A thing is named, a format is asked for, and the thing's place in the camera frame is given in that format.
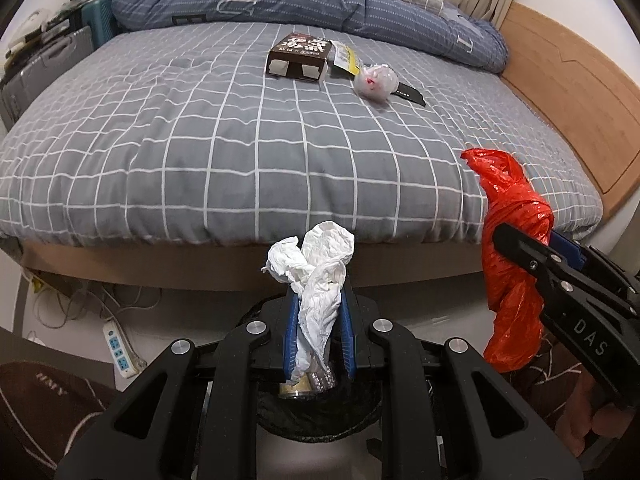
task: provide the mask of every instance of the bed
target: bed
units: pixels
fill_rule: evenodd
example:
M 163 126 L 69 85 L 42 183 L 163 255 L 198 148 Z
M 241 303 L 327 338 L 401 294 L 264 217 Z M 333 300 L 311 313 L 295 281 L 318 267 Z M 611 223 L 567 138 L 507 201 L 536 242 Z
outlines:
M 514 153 L 575 238 L 638 184 L 638 89 L 530 9 L 514 4 L 502 28 L 501 78 L 266 21 L 132 32 L 58 79 L 0 148 L 5 246 L 18 239 L 24 266 L 77 278 L 264 288 L 268 244 L 333 219 L 356 235 L 354 285 L 381 285 L 479 269 L 486 199 L 465 148 Z M 292 30 L 384 60 L 426 106 L 375 107 L 333 73 L 320 88 L 265 76 Z

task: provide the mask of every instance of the floor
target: floor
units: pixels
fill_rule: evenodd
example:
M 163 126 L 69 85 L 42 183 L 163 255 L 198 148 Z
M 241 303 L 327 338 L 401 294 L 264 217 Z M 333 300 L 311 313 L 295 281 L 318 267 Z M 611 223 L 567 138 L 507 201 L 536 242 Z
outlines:
M 132 301 L 137 290 L 119 287 L 123 302 Z M 467 339 L 479 351 L 492 333 L 494 315 L 486 307 L 482 274 L 457 276 L 432 282 L 363 288 L 357 291 L 377 301 L 384 317 L 407 326 L 419 338 L 444 342 L 449 337 Z M 155 301 L 156 290 L 144 290 L 142 301 Z M 153 360 L 172 340 L 186 337 L 196 344 L 215 341 L 236 325 L 239 317 L 261 299 L 260 294 L 212 293 L 166 290 L 162 301 L 151 311 L 127 310 L 120 320 L 132 345 L 147 361 Z M 45 328 L 62 322 L 55 295 L 44 292 L 39 298 L 30 291 L 24 314 L 23 336 L 36 336 L 46 346 L 62 351 L 110 361 L 103 322 L 97 305 L 88 308 L 79 320 L 69 320 L 60 329 Z M 130 381 L 115 374 L 116 386 L 123 390 Z M 366 451 L 366 438 L 379 435 L 372 426 L 361 434 L 331 444 L 300 444 L 258 429 L 258 478 L 311 480 L 368 480 L 380 478 L 380 463 Z

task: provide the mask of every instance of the power strip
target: power strip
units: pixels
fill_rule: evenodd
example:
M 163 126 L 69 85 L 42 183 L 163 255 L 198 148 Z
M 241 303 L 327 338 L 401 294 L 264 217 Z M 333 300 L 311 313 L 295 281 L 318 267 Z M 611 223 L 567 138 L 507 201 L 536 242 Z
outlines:
M 113 321 L 107 321 L 102 327 L 102 332 L 109 346 L 113 363 L 116 366 L 116 370 L 120 372 L 120 375 L 125 379 L 138 375 L 140 370 L 138 370 L 134 364 L 131 358 L 131 352 L 116 324 Z

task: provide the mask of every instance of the red plastic bag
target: red plastic bag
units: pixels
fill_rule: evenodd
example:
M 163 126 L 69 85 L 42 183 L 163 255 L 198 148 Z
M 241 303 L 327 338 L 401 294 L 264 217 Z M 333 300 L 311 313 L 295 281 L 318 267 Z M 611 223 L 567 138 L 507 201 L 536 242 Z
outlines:
M 496 317 L 484 358 L 499 372 L 511 372 L 531 361 L 540 348 L 543 300 L 535 289 L 536 279 L 495 250 L 494 229 L 506 222 L 548 245 L 554 215 L 509 153 L 474 148 L 462 152 L 461 158 L 480 175 L 489 200 L 482 228 L 482 270 L 489 308 Z

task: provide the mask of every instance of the black card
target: black card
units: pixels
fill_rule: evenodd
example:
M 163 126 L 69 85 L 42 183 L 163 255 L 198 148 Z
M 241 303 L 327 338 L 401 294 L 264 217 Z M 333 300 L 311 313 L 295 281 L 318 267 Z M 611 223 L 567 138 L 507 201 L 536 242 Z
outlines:
M 405 85 L 404 83 L 398 83 L 398 90 L 393 92 L 392 95 L 397 95 L 398 97 L 406 99 L 407 101 L 411 101 L 412 103 L 426 106 L 422 94 L 418 92 L 414 87 Z

